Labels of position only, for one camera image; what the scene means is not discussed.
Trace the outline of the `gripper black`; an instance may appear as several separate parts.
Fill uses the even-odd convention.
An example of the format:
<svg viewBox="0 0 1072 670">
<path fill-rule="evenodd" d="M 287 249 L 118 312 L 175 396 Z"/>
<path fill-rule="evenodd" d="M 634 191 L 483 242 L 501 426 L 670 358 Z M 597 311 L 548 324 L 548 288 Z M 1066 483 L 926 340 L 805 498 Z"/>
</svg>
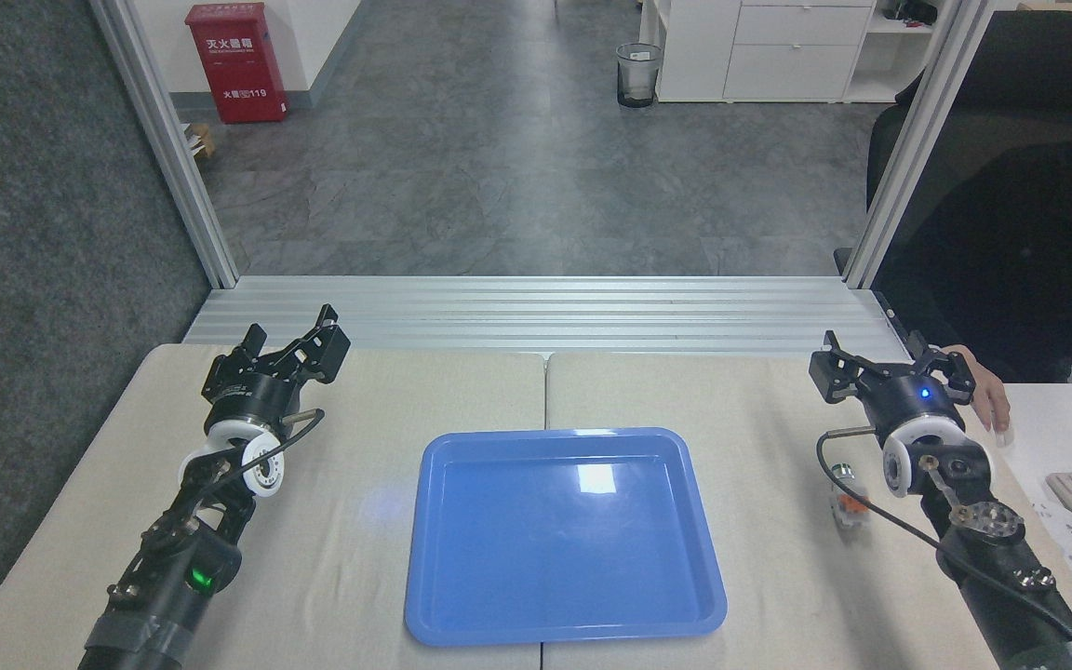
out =
<svg viewBox="0 0 1072 670">
<path fill-rule="evenodd" d="M 884 364 L 842 351 L 835 331 L 827 329 L 822 347 L 810 355 L 810 378 L 827 404 L 859 397 L 861 379 L 861 404 L 876 438 L 920 416 L 946 417 L 961 428 L 956 404 L 969 404 L 977 387 L 964 357 L 935 349 L 920 332 L 909 332 L 904 347 L 912 364 L 891 376 Z"/>
<path fill-rule="evenodd" d="M 206 374 L 203 396 L 211 404 L 205 432 L 221 421 L 262 425 L 286 432 L 285 417 L 301 407 L 304 382 L 330 384 L 352 347 L 331 304 L 324 304 L 315 326 L 284 349 L 260 356 L 260 373 L 245 373 L 265 343 L 260 324 L 250 324 L 244 340 L 228 355 L 218 355 Z"/>
</svg>

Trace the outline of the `person's hand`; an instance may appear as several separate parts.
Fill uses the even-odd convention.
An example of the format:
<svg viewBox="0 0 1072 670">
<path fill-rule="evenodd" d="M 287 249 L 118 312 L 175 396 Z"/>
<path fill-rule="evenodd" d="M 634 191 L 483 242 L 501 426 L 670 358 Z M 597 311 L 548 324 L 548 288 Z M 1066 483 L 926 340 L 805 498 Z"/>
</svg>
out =
<svg viewBox="0 0 1072 670">
<path fill-rule="evenodd" d="M 977 356 L 962 344 L 953 346 L 935 346 L 935 349 L 946 355 L 961 355 L 977 382 L 976 391 L 971 396 L 971 408 L 980 425 L 997 434 L 1004 434 L 1010 429 L 1010 402 L 1004 390 L 1004 384 L 991 369 L 979 362 Z"/>
</svg>

